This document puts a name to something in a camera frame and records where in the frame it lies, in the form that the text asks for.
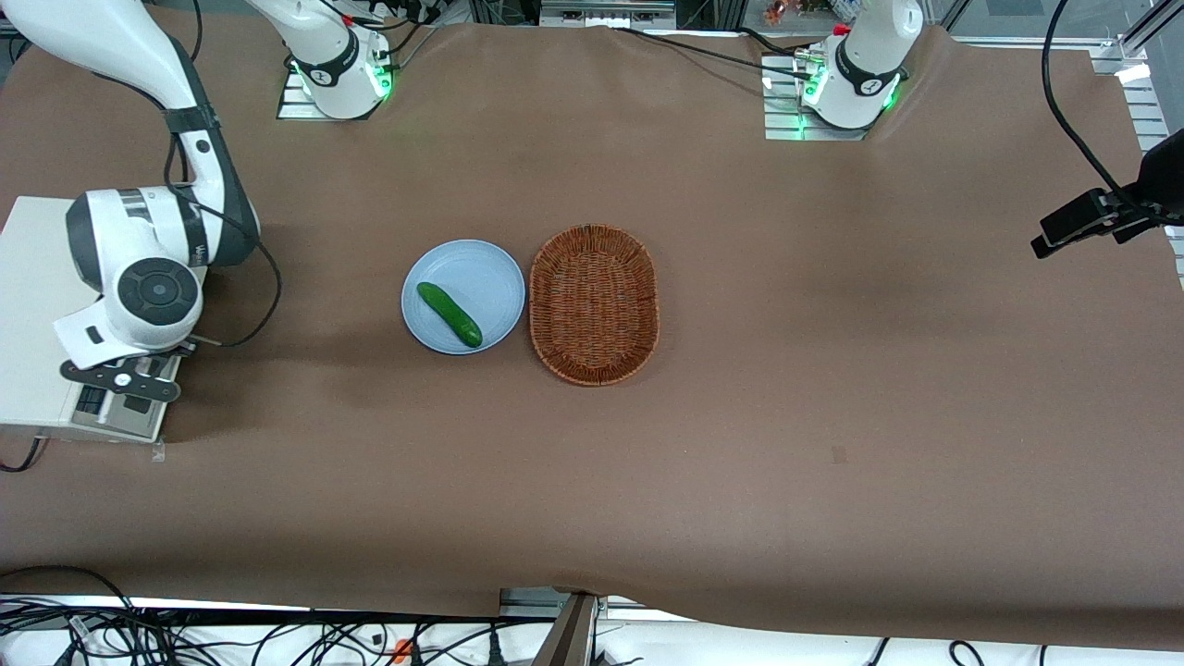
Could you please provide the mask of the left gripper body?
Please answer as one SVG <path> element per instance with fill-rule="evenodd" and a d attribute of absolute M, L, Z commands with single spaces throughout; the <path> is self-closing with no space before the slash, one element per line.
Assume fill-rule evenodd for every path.
<path fill-rule="evenodd" d="M 1139 167 L 1143 220 L 1180 224 L 1183 214 L 1183 129 L 1162 140 L 1143 156 Z"/>

